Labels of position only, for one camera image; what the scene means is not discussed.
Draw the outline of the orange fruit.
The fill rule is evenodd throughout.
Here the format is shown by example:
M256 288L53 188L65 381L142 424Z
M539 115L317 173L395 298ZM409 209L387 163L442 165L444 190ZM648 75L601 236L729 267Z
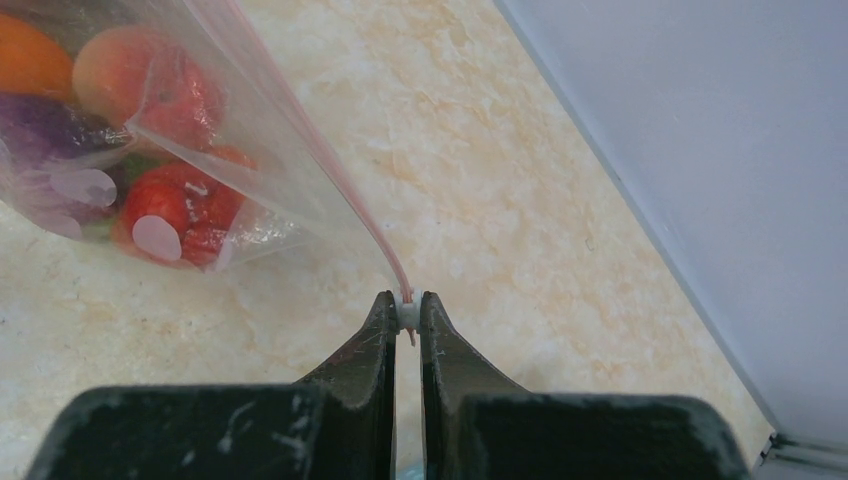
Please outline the orange fruit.
M73 60L32 25L1 15L1 91L70 102Z

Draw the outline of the peach fruit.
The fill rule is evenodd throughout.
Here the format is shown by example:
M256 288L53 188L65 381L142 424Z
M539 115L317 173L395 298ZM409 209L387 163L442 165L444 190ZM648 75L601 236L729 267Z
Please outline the peach fruit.
M166 37L144 26L104 30L79 51L72 88L81 107L121 127L140 107L148 69L168 46Z

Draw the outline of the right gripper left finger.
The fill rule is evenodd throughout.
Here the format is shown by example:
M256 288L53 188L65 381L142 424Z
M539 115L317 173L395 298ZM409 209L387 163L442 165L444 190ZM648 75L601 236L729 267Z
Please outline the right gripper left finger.
M87 390L56 417L30 479L391 479L396 302L291 383Z

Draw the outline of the clear zip top bag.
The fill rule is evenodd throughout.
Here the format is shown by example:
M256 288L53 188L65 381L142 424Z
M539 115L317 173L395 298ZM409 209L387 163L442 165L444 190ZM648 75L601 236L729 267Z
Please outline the clear zip top bag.
M416 331L421 294L370 213L359 189L290 87L236 1L5 1L1 15L23 20L74 61L98 33L137 25L168 46L148 69L137 112L123 126L63 102L122 133L118 162L105 170L117 186L112 213L81 224L67 216L35 220L51 233L113 242L111 229L131 184L145 172L188 163L245 196L221 253L207 269L229 266L316 240L344 253L382 257L396 279L397 324Z

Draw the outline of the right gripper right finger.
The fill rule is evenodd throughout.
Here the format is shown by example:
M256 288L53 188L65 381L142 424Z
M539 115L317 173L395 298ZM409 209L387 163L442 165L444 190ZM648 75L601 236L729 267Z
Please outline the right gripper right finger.
M439 297L420 314L429 479L746 479L728 423L690 396L534 393L454 328Z

